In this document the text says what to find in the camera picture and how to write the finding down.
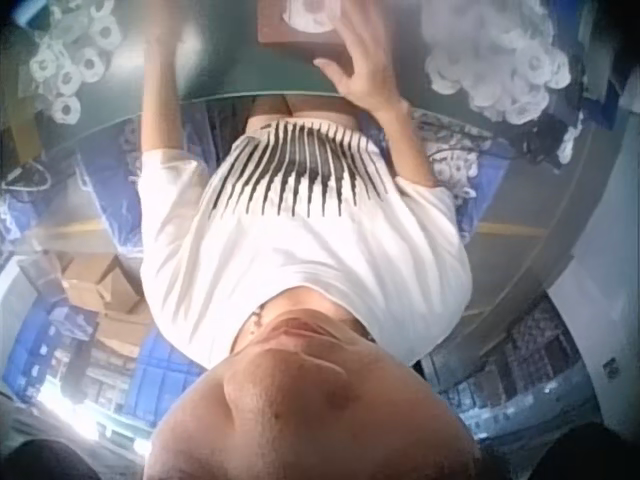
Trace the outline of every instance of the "white wall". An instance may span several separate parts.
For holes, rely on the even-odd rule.
[[[35,298],[36,291],[20,271],[17,258],[14,257],[0,272],[0,377],[16,335]],[[0,390],[10,394],[1,380]]]
[[[633,116],[604,197],[549,294],[584,357],[605,423],[640,435],[638,184],[640,117]],[[620,376],[603,364],[615,357]]]

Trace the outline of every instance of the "man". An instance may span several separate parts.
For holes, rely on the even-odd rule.
[[[377,2],[345,0],[335,26],[353,75],[315,64],[346,100],[258,101],[212,179],[181,151],[175,44],[149,45],[145,293],[210,370],[158,427],[147,478],[479,475],[466,428],[407,367],[470,297],[453,200],[398,93]],[[384,129],[395,178],[354,106]]]

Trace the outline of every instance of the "black striped graphic print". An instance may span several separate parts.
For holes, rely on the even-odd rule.
[[[278,215],[311,216],[311,205],[320,201],[322,214],[333,205],[335,192],[338,214],[349,199],[354,206],[387,193],[381,168],[371,156],[370,141],[338,125],[321,128],[293,122],[277,122],[261,132],[247,135],[229,155],[232,162],[215,194],[211,209],[222,213],[249,213],[259,204],[264,215],[274,189],[278,195]],[[302,186],[307,194],[302,198]],[[293,195],[290,211],[283,211],[285,195]]]

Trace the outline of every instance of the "white t-shirt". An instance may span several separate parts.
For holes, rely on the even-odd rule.
[[[213,178],[185,152],[148,152],[139,193],[151,312],[207,368],[290,288],[323,293],[407,365],[451,332],[471,295],[449,192],[394,181],[371,142],[333,124],[245,135]]]

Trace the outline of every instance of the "green table surface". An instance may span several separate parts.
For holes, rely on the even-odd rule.
[[[333,86],[311,63],[257,41],[257,0],[190,0],[185,39],[178,52],[178,79],[184,102],[271,93],[335,95]],[[125,34],[105,77],[78,93],[78,124],[58,125],[38,118],[46,150],[73,145],[82,136],[141,111],[144,45],[138,1],[121,1],[114,11]],[[491,122],[468,107],[466,95],[442,96],[431,90],[424,72],[428,54],[420,32],[418,2],[395,2],[396,71],[402,94],[414,105],[485,130]]]

